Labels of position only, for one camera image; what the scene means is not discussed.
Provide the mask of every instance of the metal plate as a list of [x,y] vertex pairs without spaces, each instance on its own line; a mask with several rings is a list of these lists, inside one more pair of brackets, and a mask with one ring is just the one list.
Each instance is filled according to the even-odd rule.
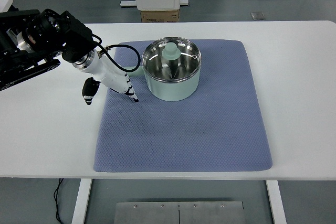
[[114,224],[179,224],[177,202],[118,202]]
[[244,224],[241,201],[180,202],[180,224]]
[[114,224],[245,224],[241,201],[118,202]]

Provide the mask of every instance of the black cable on floor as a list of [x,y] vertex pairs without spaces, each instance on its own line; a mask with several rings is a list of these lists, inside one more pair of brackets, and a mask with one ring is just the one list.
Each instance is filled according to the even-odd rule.
[[56,190],[54,191],[54,200],[55,200],[55,203],[56,203],[56,219],[61,224],[63,224],[63,222],[61,221],[61,218],[60,218],[59,212],[58,212],[58,190],[59,190],[59,187],[62,184],[63,180],[64,180],[63,178],[58,179],[58,186],[57,186]]

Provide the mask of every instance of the blue mat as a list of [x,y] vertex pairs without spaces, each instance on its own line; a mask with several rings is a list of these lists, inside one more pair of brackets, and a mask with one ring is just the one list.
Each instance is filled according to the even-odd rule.
[[[197,90],[167,102],[131,79],[139,102],[109,90],[97,140],[96,172],[242,172],[272,167],[253,78],[240,41],[192,40],[201,51]],[[140,54],[151,41],[125,44]],[[130,49],[115,60],[134,66]]]

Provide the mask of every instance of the metal insert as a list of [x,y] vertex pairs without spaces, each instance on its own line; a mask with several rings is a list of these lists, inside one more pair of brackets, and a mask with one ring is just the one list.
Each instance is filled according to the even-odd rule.
[[[162,51],[167,43],[177,45],[181,55],[176,60],[166,60]],[[144,71],[154,80],[177,83],[194,76],[201,67],[201,53],[194,43],[180,37],[166,37],[151,43],[142,55]]]

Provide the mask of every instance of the stainless steel pot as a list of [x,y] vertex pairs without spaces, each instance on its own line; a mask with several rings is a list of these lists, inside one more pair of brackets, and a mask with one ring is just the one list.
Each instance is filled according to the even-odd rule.
[[191,41],[166,37],[154,41],[142,55],[149,90],[165,101],[189,97],[197,88],[201,53]]

